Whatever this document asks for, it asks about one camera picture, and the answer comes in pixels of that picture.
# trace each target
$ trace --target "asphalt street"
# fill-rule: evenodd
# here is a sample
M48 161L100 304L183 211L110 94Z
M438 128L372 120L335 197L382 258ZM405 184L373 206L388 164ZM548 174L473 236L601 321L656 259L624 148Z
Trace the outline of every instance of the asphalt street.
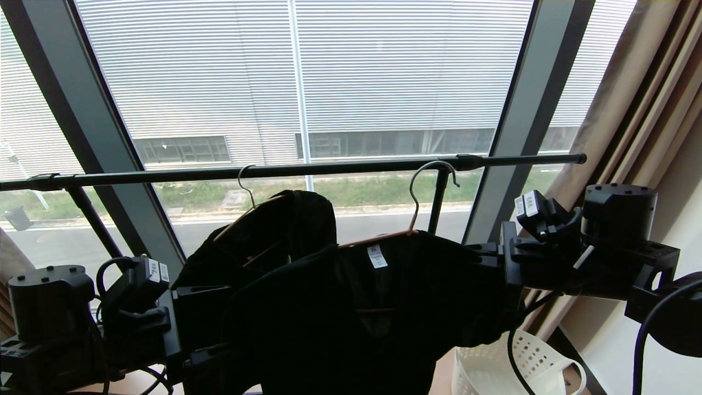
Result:
M443 212L439 218L437 235L455 241L463 237L468 222L469 211ZM338 242L362 240L381 233L401 231L409 225L411 214L353 214L338 216L336 219ZM420 214L416 229L426 229L429 214ZM207 235L226 222L202 222L174 224L173 228L186 256L193 253ZM124 254L129 253L119 231L108 228L112 237ZM27 231L8 231L8 235L37 267L47 265L77 264L86 267L87 273L95 276L98 267L110 256L105 251L92 229L85 226L63 228L38 228ZM117 279L119 272L114 269L105 276L109 285Z

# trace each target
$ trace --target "corrugated metal wall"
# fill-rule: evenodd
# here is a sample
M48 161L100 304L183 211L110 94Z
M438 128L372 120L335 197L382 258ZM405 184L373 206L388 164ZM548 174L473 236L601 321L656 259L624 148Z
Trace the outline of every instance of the corrugated metal wall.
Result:
M219 135L235 164L298 161L286 0L77 3L132 137ZM633 4L597 0L552 126L582 122ZM494 127L531 2L298 0L297 7L314 133ZM29 174L80 171L0 23L0 134ZM17 176L16 164L0 161L1 178Z

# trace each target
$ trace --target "black garment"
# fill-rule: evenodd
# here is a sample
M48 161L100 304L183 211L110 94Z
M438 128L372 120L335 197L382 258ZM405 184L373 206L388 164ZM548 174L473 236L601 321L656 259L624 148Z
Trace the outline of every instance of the black garment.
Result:
M495 325L503 273L469 247L425 232L378 244L385 267L371 264L372 244L330 246L236 294L224 392L260 383L266 395L426 394L448 350L506 329ZM356 312L387 307L398 310Z
M238 290L289 261L336 243L334 210L325 197L305 190L284 190L275 196L282 197L259 205L217 242L215 237L226 226L212 232L187 259L172 288L229 285Z

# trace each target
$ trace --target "plastic laundry basket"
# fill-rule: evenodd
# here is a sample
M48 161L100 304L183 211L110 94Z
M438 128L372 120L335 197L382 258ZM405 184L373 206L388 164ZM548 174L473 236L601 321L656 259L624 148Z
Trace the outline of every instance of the plastic laundry basket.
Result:
M451 391L453 395L522 395L527 391L510 366L505 333L497 342L456 348ZM583 366L565 358L543 340L518 330L512 345L517 367L537 395L565 395L563 369L574 364L582 377L575 394L585 389Z

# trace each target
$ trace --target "curtain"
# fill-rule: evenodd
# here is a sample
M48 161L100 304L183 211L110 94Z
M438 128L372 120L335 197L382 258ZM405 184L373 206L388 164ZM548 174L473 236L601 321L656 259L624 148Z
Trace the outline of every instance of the curtain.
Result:
M15 321L10 305L7 282L17 275L32 270L34 265L0 228L0 340L15 335Z
M588 161L566 166L547 198L571 209L590 184L657 187L702 109L701 33L700 2L637 3L571 150ZM549 338L576 299L545 305L524 327Z

